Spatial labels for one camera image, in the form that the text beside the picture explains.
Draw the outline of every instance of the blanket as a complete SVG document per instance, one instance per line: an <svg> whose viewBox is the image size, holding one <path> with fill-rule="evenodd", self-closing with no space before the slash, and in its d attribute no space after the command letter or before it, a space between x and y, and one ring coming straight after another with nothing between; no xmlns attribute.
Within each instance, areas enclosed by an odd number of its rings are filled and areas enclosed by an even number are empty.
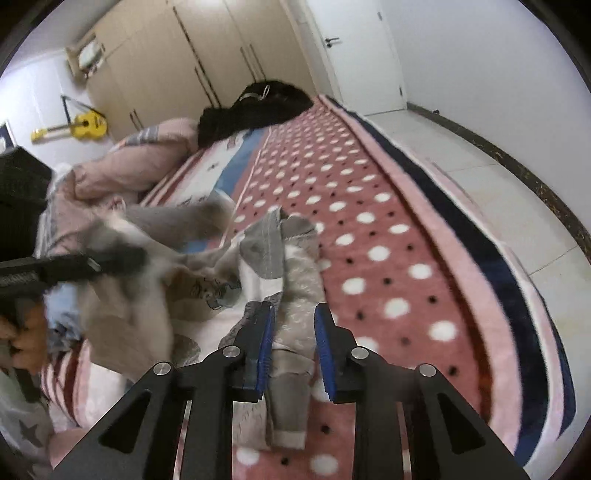
<svg viewBox="0 0 591 480"><path fill-rule="evenodd" d="M543 300L478 208L434 164L320 97L290 122L241 132L193 155L142 204L181 205L213 189L236 202L228 238L276 206L311 219L338 324L390 363L434 364L520 464L535 461L571 423L569 366ZM197 242L190 250L207 247ZM228 331L223 315L202 326L202 348L212 351ZM54 363L46 380L58 380L47 390L88 411L85 399L104 396L88 375L75 374L87 369L80 356L64 355L77 367L66 357ZM306 448L239 447L234 477L350 477L354 416L351 406L327 402L315 374Z"/></svg>

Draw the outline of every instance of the cabinet door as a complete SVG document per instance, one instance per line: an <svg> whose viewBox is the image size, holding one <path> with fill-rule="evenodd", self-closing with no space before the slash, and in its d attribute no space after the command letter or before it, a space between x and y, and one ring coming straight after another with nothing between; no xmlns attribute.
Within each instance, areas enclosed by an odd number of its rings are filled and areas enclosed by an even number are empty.
<svg viewBox="0 0 591 480"><path fill-rule="evenodd" d="M315 95L308 64L280 0L225 1L261 74Z"/></svg>
<svg viewBox="0 0 591 480"><path fill-rule="evenodd" d="M231 106L256 78L226 4L185 0L176 10L220 102Z"/></svg>
<svg viewBox="0 0 591 480"><path fill-rule="evenodd" d="M210 104L172 10L155 17L107 62L141 127L180 116L199 119Z"/></svg>
<svg viewBox="0 0 591 480"><path fill-rule="evenodd" d="M179 116L199 119L213 100L207 97L197 60L172 9L154 18L132 39L139 51L145 88L162 105L161 120Z"/></svg>
<svg viewBox="0 0 591 480"><path fill-rule="evenodd" d="M122 18L122 7L119 3L109 10L92 29L105 57L109 57L127 38Z"/></svg>
<svg viewBox="0 0 591 480"><path fill-rule="evenodd" d="M137 131L130 117L131 108L115 82L111 67L104 63L86 83L92 105L107 118L109 135L118 142Z"/></svg>

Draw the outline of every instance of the black gripper frame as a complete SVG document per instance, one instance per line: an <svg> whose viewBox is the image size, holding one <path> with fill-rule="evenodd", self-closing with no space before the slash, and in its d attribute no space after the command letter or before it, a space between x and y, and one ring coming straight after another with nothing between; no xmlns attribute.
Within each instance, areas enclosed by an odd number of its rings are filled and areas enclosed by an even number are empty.
<svg viewBox="0 0 591 480"><path fill-rule="evenodd" d="M316 308L314 322L330 400L356 404L353 480L404 479L399 415L413 480L528 480L435 367L412 370L390 365L369 349L353 351L353 334L335 325L326 303Z"/></svg>
<svg viewBox="0 0 591 480"><path fill-rule="evenodd" d="M253 313L232 346L179 369L157 364L72 449L50 479L170 480L184 412L192 401L180 478L230 480L232 404L262 398L271 354L273 306L250 306Z"/></svg>

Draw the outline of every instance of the white door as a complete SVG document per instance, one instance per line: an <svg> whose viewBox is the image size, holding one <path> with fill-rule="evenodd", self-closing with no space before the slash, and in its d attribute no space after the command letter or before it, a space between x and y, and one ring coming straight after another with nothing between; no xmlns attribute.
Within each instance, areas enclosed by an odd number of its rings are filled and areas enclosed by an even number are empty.
<svg viewBox="0 0 591 480"><path fill-rule="evenodd" d="M398 57L373 0L307 1L344 103L365 115L406 108Z"/></svg>

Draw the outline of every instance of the cabinet handle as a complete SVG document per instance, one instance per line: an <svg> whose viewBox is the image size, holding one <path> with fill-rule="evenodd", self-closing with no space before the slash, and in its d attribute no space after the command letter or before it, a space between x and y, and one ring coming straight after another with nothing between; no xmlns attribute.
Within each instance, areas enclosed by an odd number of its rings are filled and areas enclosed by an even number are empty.
<svg viewBox="0 0 591 480"><path fill-rule="evenodd" d="M246 58L246 52L244 51L243 47L240 47L240 53L242 53L242 58L244 59L244 63L246 63L246 66L248 67L248 71L251 72L252 80L256 82L255 73L252 71L251 64L248 63L248 59Z"/></svg>
<svg viewBox="0 0 591 480"><path fill-rule="evenodd" d="M212 81L209 79L209 75L207 75L207 71L205 70L205 67L203 66L203 63L201 63L201 59L200 58L197 58L197 63L199 64L199 68L201 68L201 71L203 72L203 76L205 77L205 80L207 81L207 84L209 85L209 87L212 90L212 93L213 93L213 96L216 99L217 105L218 106L222 106L222 103L220 102L220 99L217 96L216 89L213 88Z"/></svg>
<svg viewBox="0 0 591 480"><path fill-rule="evenodd" d="M138 126L135 124L135 118L134 118L134 114L132 112L129 112L129 119L131 120L131 123L133 123L134 128L139 132L139 128Z"/></svg>
<svg viewBox="0 0 591 480"><path fill-rule="evenodd" d="M138 117L138 112L136 112L136 111L135 111L135 108L134 108L134 115L135 115L135 117L136 117L136 119L137 119L137 121L138 121L138 123L139 123L140 127L141 127L141 128L142 128L142 130L143 130L143 129L144 129L144 124L142 124L142 121L139 119L139 117Z"/></svg>
<svg viewBox="0 0 591 480"><path fill-rule="evenodd" d="M261 61L258 59L258 55L256 54L256 50L255 47L252 45L251 43L251 50L252 50L252 54L255 56L255 60L256 60L256 64L259 66L259 68L261 69L261 73L262 73L262 77L265 81L267 81L267 75L265 75L265 70L262 69L262 65L261 65Z"/></svg>
<svg viewBox="0 0 591 480"><path fill-rule="evenodd" d="M199 80L199 83L201 84L201 88L205 92L205 95L207 95L207 100L209 100L209 103L211 103L212 107L215 107L215 105L213 104L212 98L209 95L209 92L205 88L205 85L203 84L203 81L202 81L201 77L199 76L199 71L197 70L197 67L195 67L195 75L197 75L197 80Z"/></svg>

